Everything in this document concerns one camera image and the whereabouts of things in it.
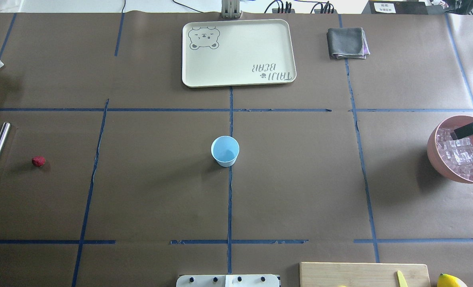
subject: blue cup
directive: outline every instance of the blue cup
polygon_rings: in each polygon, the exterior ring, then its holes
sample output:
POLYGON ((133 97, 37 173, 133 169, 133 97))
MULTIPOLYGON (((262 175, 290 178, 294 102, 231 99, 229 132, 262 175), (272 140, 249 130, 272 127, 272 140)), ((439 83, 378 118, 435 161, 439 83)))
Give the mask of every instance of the blue cup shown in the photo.
POLYGON ((222 167, 230 167, 240 153, 240 145, 231 136, 220 136, 211 144, 211 155, 222 167))

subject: cartoon bear face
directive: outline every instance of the cartoon bear face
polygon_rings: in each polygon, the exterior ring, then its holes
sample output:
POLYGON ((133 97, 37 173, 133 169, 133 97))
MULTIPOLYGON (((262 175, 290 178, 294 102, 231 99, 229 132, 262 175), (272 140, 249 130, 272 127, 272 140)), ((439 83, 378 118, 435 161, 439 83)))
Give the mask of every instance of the cartoon bear face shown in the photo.
POLYGON ((220 36, 220 31, 216 28, 192 28, 192 30, 188 32, 190 48, 193 50, 197 50, 199 47, 210 47, 211 49, 216 49, 218 48, 218 36, 220 36))

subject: lemon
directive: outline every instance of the lemon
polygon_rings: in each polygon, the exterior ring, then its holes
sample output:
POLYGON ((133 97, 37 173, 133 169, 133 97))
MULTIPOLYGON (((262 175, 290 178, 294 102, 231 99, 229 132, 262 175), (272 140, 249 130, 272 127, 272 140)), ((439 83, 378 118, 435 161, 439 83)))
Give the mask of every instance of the lemon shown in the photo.
POLYGON ((449 274, 440 274, 436 287, 468 287, 460 278, 449 274))

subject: white metal plate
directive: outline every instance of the white metal plate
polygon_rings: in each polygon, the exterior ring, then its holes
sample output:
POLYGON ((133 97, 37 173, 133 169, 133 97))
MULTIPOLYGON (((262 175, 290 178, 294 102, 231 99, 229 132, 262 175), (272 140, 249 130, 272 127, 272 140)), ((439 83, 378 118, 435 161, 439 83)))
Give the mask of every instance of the white metal plate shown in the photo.
POLYGON ((245 275, 182 275, 176 281, 176 287, 280 287, 277 276, 272 274, 245 275))
POLYGON ((183 27, 188 87, 290 83, 296 78, 289 25, 281 19, 192 22, 183 27))

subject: folded towel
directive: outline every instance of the folded towel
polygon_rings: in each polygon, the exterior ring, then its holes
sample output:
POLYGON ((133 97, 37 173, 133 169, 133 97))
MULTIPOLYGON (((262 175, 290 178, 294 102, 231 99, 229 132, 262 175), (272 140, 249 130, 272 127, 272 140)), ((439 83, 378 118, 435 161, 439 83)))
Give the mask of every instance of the folded towel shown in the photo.
POLYGON ((365 59, 370 54, 362 28, 329 28, 327 41, 330 55, 337 59, 365 59))

